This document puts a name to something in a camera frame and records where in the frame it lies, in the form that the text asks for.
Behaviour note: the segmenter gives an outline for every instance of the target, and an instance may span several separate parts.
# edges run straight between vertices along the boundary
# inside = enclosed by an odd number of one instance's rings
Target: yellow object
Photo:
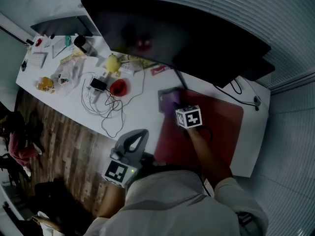
[[[69,60],[70,58],[71,58],[71,55],[69,55],[69,56],[67,56],[67,57],[65,57],[65,58],[63,58],[63,59],[61,59],[61,60],[60,60],[60,64],[62,64],[63,62]]]
[[[75,56],[85,56],[86,55],[84,52],[81,51],[80,48],[78,48],[76,46],[73,48],[72,54]]]
[[[114,54],[110,55],[105,63],[106,69],[111,73],[117,72],[120,66],[121,62]]]
[[[39,79],[39,81],[36,85],[36,88],[38,90],[49,92],[49,93],[55,92],[55,90],[53,89],[54,88],[54,82],[48,77],[43,77],[43,78]]]
[[[153,64],[157,64],[156,62],[152,62],[150,60],[142,59],[142,58],[132,56],[132,55],[124,55],[123,58],[121,59],[121,62],[124,62],[124,61],[140,61],[144,69],[147,67],[152,67]]]

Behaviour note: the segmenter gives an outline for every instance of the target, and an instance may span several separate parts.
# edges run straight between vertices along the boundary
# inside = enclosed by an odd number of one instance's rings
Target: plastic bag
[[[50,77],[56,93],[66,96],[78,85],[85,58],[70,55],[60,61],[57,70]]]

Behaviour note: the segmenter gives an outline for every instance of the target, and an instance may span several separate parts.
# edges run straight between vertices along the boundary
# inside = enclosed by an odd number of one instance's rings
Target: white shirt
[[[191,171],[168,171],[135,181],[125,206],[112,218],[97,218],[85,236],[265,235],[268,219],[233,178],[204,195]]]

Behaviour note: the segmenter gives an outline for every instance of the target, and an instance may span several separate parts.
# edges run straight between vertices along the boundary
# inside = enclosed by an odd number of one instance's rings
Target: wooden floor
[[[22,183],[25,194],[34,195],[37,183],[62,177],[75,200],[95,217],[107,188],[101,177],[104,161],[116,141],[74,122],[27,92],[18,110],[26,123],[36,110],[44,124],[40,141],[45,152],[39,158],[42,167],[37,158],[31,159],[31,183]]]

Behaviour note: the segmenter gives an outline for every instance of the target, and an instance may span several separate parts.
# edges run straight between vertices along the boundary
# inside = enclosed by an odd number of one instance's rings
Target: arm
[[[187,131],[200,161],[202,172],[211,186],[215,188],[220,181],[233,177],[230,168],[210,150],[208,143],[198,131],[193,128]]]
[[[265,235],[268,218],[258,203],[233,178],[230,168],[208,147],[207,142],[194,129],[188,129],[203,174],[215,191],[215,199],[230,207],[237,215],[241,235]]]
[[[107,191],[97,216],[111,218],[125,205],[125,189],[108,183]]]
[[[58,231],[58,232],[62,232],[62,228],[60,225],[50,221],[49,219],[45,219],[45,218],[40,218],[40,217],[33,217],[33,219],[37,222],[37,223],[42,223],[45,224],[51,228],[53,228],[54,230]]]
[[[105,197],[100,205],[97,218],[92,222],[84,236],[100,235],[106,221],[125,205],[125,189],[108,183]]]

